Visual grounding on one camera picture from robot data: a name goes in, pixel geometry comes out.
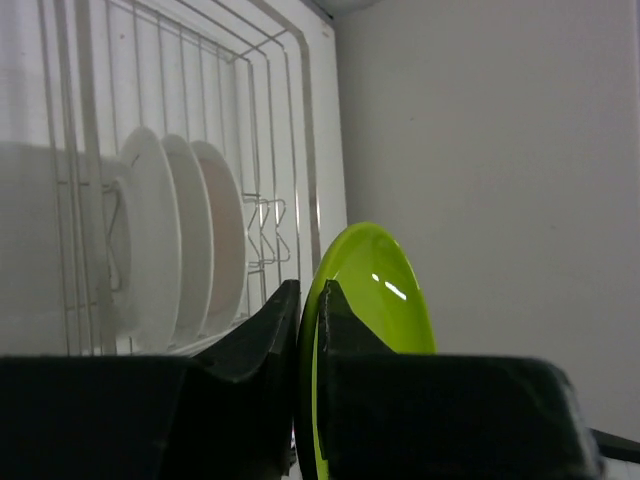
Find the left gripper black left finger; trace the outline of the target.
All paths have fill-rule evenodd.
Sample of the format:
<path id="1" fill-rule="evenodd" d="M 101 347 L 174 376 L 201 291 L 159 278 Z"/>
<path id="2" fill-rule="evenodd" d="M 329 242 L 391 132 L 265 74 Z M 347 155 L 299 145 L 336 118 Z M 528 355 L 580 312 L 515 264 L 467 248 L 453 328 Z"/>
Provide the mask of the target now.
<path id="1" fill-rule="evenodd" d="M 194 356 L 5 356 L 5 479 L 279 479 L 300 284 Z"/>

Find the green plate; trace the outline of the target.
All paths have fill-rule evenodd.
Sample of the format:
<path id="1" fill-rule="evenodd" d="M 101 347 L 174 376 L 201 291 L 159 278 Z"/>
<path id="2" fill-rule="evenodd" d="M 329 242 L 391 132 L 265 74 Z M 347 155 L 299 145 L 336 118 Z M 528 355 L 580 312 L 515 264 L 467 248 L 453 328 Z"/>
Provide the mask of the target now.
<path id="1" fill-rule="evenodd" d="M 399 353 L 433 354 L 435 336 L 424 294 L 396 239 L 383 227 L 361 222 L 343 230 L 324 254 L 307 295 L 298 333 L 298 387 L 294 433 L 301 477 L 326 479 L 316 412 L 317 317 L 328 280 L 378 338 Z"/>

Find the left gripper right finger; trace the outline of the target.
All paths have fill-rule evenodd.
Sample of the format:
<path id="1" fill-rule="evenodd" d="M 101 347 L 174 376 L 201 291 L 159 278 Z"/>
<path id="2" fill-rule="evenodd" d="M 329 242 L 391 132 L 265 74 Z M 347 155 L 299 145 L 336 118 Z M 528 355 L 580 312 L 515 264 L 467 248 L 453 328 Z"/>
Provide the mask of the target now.
<path id="1" fill-rule="evenodd" d="M 392 351 L 340 284 L 320 296 L 317 428 L 333 479 L 600 479 L 563 371 L 535 358 Z"/>

